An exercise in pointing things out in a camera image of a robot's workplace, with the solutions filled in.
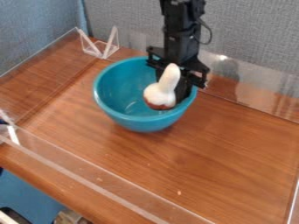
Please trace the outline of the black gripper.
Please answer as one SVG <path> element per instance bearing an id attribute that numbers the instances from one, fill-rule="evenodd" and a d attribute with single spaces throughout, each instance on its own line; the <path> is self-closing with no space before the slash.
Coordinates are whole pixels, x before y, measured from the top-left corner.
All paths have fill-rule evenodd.
<path id="1" fill-rule="evenodd" d="M 197 58 L 200 45 L 209 43 L 201 42 L 201 27 L 210 29 L 201 20 L 204 6 L 205 0 L 160 0 L 162 47 L 146 47 L 146 65 L 154 69 L 157 82 L 169 63 L 181 69 L 174 88 L 177 103 L 189 96 L 192 85 L 205 88 L 209 68 Z"/>

